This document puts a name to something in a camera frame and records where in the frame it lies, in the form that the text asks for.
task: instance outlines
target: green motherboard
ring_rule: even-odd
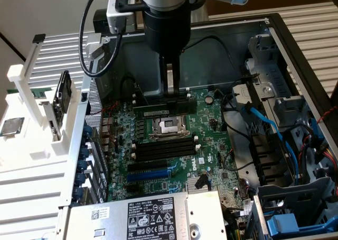
[[[195,181],[200,175],[207,174],[211,189],[217,190],[221,202],[227,207],[241,207],[242,199],[236,190],[239,179],[235,171],[228,171],[223,165],[233,168],[234,162],[224,157],[230,152],[231,144],[228,133],[221,130],[220,99],[214,98],[214,92],[207,89],[189,92],[197,101],[196,114],[183,116],[188,134],[198,136],[200,149],[197,154],[168,159],[170,176],[168,178],[127,182],[129,164],[135,163],[132,158],[132,140],[139,140],[138,125],[142,124],[142,143],[152,140],[153,120],[136,119],[132,104],[119,104],[112,113],[106,112],[102,121],[101,136],[107,132],[122,139],[118,144],[112,138],[106,138],[104,145],[110,168],[108,201],[124,200],[132,197],[151,195],[152,193],[173,193],[187,191],[189,180]],[[136,190],[128,191],[128,186],[137,186]]]

